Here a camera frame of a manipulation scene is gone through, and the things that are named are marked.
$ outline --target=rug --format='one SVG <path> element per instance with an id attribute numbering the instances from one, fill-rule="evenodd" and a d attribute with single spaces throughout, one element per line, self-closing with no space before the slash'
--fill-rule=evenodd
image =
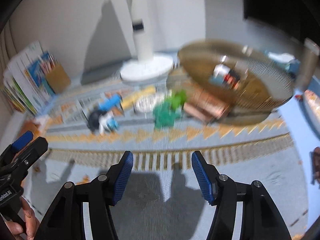
<path id="1" fill-rule="evenodd" d="M 182 79 L 176 78 L 179 74 L 172 76 L 175 84 Z M 191 154 L 200 150 L 208 163 L 234 181 L 260 180 L 291 236 L 304 234 L 308 213 L 304 173 L 289 130 L 276 110 L 257 124 L 204 126 L 182 115 L 173 128 L 154 130 L 152 115 L 136 115 L 133 110 L 121 114 L 119 109 L 117 132 L 90 133 L 85 114 L 92 104 L 115 92 L 125 97 L 147 85 L 125 84 L 116 74 L 58 98 L 50 111 L 54 122 L 45 135 L 50 149 L 25 182 L 24 196 L 40 219 L 66 181 L 89 182 L 131 150 L 132 174 L 122 200 L 111 208 L 119 239 L 205 239 L 215 208 L 203 199 L 191 168 Z M 157 91 L 166 91 L 172 83 L 163 79 L 154 85 Z M 234 239 L 240 235 L 241 213 L 238 203 Z M 85 223 L 91 239 L 87 216 Z"/>

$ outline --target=blue gripper pad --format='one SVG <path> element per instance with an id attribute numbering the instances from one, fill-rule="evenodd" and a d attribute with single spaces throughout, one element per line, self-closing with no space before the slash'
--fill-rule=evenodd
<path id="1" fill-rule="evenodd" d="M 127 186 L 127 182 L 131 174 L 132 167 L 133 154 L 132 152 L 130 152 L 125 159 L 121 171 L 119 172 L 119 175 L 114 184 L 114 195 L 112 198 L 112 202 L 114 205 L 116 205 L 117 202 L 122 199 L 125 187 Z"/>
<path id="2" fill-rule="evenodd" d="M 209 204 L 211 204 L 214 201 L 211 182 L 209 181 L 208 176 L 205 173 L 204 168 L 202 167 L 196 153 L 192 154 L 191 164 L 192 164 L 193 171 L 196 175 L 199 187 L 201 189 L 202 195 L 204 199 L 207 200 Z"/>
<path id="3" fill-rule="evenodd" d="M 26 131 L 22 134 L 14 143 L 12 143 L 12 151 L 18 153 L 33 139 L 33 133 L 31 131 Z"/>

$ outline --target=book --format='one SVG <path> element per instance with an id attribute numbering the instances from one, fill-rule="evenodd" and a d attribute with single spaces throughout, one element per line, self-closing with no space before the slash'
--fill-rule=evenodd
<path id="1" fill-rule="evenodd" d="M 8 102 L 18 111 L 24 112 L 26 109 L 23 107 L 22 104 L 20 104 L 13 96 L 12 94 L 7 90 L 6 87 L 1 88 L 2 93 L 5 95 L 7 98 Z"/>
<path id="2" fill-rule="evenodd" d="M 6 70 L 4 72 L 4 86 L 6 87 L 7 91 L 16 99 L 18 100 L 25 109 L 32 113 L 36 114 L 36 109 L 33 107 L 33 105 L 30 103 L 30 101 L 27 99 L 27 97 L 22 92 L 21 88 L 15 81 L 15 79 L 12 77 L 10 71 Z"/>
<path id="3" fill-rule="evenodd" d="M 28 67 L 32 65 L 41 54 L 42 49 L 40 43 L 36 41 L 15 55 L 8 63 L 8 69 L 15 81 L 16 89 L 22 92 L 22 98 L 27 98 L 25 103 L 30 103 L 36 113 L 41 112 L 48 102 L 35 85 L 34 80 L 29 76 Z"/>
<path id="4" fill-rule="evenodd" d="M 46 51 L 42 54 L 37 61 L 31 64 L 27 70 L 28 75 L 36 85 L 37 90 L 40 91 L 41 95 L 48 102 L 50 98 L 54 95 L 54 92 L 50 88 L 45 79 L 45 71 L 44 68 L 47 68 L 47 65 L 50 66 L 50 55 Z"/>

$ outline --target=human hand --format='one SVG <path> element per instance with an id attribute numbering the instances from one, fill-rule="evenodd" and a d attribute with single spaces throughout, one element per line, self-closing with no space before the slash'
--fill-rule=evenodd
<path id="1" fill-rule="evenodd" d="M 28 202 L 23 197 L 20 197 L 20 200 L 22 202 L 22 210 L 26 221 L 27 240 L 33 240 L 35 238 L 40 222 L 36 218 L 35 212 L 29 206 Z M 20 236 L 20 234 L 23 233 L 22 226 L 12 221 L 6 221 L 5 223 L 7 224 L 7 227 L 9 228 L 13 236 L 17 240 L 22 240 L 22 237 Z"/>

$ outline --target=white lamp base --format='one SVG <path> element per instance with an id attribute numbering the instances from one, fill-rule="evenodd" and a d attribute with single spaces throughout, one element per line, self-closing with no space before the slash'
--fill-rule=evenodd
<path id="1" fill-rule="evenodd" d="M 173 58 L 167 54 L 154 54 L 152 60 L 125 62 L 120 70 L 123 80 L 137 82 L 156 78 L 169 73 L 173 68 Z"/>

